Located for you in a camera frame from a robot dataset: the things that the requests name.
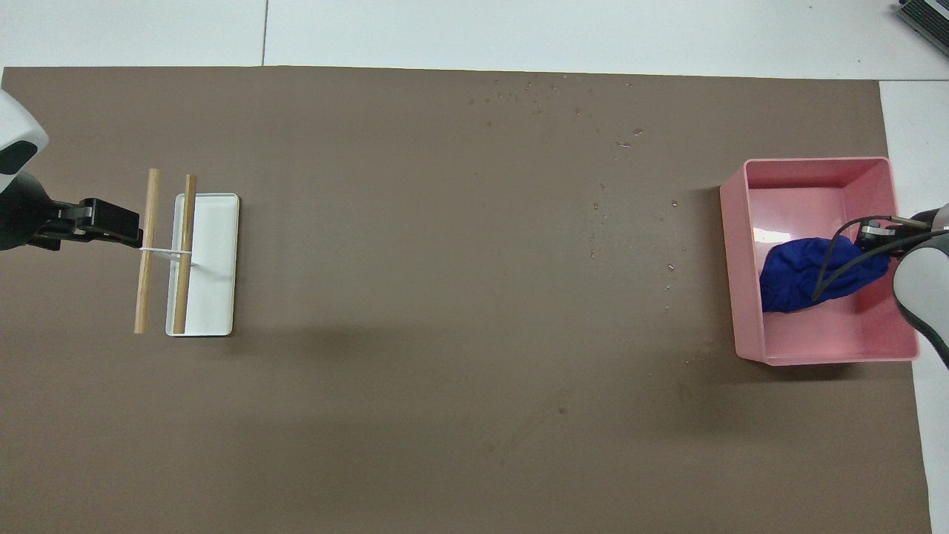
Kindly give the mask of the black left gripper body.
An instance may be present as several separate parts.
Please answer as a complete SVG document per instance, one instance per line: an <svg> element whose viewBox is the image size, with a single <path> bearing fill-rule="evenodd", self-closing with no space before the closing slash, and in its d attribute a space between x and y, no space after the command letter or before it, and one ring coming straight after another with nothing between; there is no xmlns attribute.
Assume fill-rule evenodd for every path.
<svg viewBox="0 0 949 534"><path fill-rule="evenodd" d="M58 252L62 241L81 241L67 213L78 205L52 200L37 178L14 176L0 192L0 251L33 245Z"/></svg>

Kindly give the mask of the brown table mat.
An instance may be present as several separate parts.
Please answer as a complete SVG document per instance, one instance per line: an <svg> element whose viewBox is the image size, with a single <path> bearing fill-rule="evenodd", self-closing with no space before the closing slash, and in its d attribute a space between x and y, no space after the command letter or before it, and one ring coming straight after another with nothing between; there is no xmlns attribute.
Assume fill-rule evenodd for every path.
<svg viewBox="0 0 949 534"><path fill-rule="evenodd" d="M234 331L0 252L0 534L930 534L908 363L733 351L718 187L887 154L875 82L7 68L52 197L241 199Z"/></svg>

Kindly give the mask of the grey keyboard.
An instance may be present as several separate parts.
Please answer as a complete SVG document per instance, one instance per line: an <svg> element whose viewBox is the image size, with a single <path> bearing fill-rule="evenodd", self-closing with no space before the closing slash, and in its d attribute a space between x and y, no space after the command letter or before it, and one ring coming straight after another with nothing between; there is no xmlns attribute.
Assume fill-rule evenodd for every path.
<svg viewBox="0 0 949 534"><path fill-rule="evenodd" d="M949 0L898 0L897 16L949 57Z"/></svg>

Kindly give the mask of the pink plastic bin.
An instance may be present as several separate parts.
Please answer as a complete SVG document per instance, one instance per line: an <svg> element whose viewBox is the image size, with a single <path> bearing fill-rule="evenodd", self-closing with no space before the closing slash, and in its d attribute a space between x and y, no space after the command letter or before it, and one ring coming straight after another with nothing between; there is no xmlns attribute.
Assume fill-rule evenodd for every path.
<svg viewBox="0 0 949 534"><path fill-rule="evenodd" d="M855 217L896 212L887 158L750 159L719 197L738 356L771 366L916 358L915 331L893 297L895 264L840 300L787 314L761 306L759 276L772 247L830 239Z"/></svg>

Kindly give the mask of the white rack with wooden rods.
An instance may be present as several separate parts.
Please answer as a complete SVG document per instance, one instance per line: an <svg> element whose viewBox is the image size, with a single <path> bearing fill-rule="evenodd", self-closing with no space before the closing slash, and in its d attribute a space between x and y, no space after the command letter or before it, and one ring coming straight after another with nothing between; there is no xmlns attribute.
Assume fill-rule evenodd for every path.
<svg viewBox="0 0 949 534"><path fill-rule="evenodd" d="M155 244L162 173L149 169L133 333L147 331L155 257L170 263L164 332L169 337L228 337L234 330L240 198L234 193L199 193L199 180L185 177L175 199L168 248Z"/></svg>

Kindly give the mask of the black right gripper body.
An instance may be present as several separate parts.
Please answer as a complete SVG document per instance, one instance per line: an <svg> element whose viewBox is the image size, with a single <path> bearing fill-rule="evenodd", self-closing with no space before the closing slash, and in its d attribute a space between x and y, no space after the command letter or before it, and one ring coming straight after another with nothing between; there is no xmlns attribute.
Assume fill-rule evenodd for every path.
<svg viewBox="0 0 949 534"><path fill-rule="evenodd" d="M864 252L889 247L885 253L901 257L927 240L933 223L911 217L865 217L859 223L856 246Z"/></svg>

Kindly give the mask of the blue towel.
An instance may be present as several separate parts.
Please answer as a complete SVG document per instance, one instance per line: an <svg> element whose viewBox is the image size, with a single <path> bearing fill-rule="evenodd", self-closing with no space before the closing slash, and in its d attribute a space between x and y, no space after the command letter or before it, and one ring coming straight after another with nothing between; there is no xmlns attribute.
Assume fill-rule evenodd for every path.
<svg viewBox="0 0 949 534"><path fill-rule="evenodd" d="M874 284L889 270L890 257L865 258L831 281L814 300L821 267L826 268L823 278L827 280L863 254L847 237L840 237L833 247L830 244L829 239L799 239L770 249L759 276L762 311L797 312L839 300Z"/></svg>

